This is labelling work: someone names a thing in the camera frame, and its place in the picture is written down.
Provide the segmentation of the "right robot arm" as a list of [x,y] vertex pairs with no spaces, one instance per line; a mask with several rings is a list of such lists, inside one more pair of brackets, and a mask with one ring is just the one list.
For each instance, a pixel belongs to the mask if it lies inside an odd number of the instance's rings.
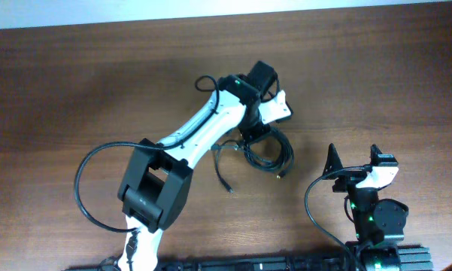
[[404,236],[408,207],[394,199],[380,199],[379,191],[392,184],[399,163],[392,154],[384,154],[377,145],[370,147],[370,163],[358,169],[342,165],[333,144],[323,174],[335,183],[332,191],[346,193],[357,241],[347,243],[356,259],[354,267],[367,270],[400,270],[398,243]]

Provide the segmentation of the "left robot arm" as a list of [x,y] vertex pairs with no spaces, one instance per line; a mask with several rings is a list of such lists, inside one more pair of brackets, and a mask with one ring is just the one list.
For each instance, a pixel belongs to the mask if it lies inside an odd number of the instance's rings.
[[290,116],[282,90],[264,99],[277,80],[262,61],[246,75],[215,80],[208,102],[181,128],[157,143],[138,143],[117,192],[128,229],[118,270],[156,268],[162,234],[186,204],[193,170],[222,136],[238,129],[240,146],[247,146],[269,135],[272,121]]

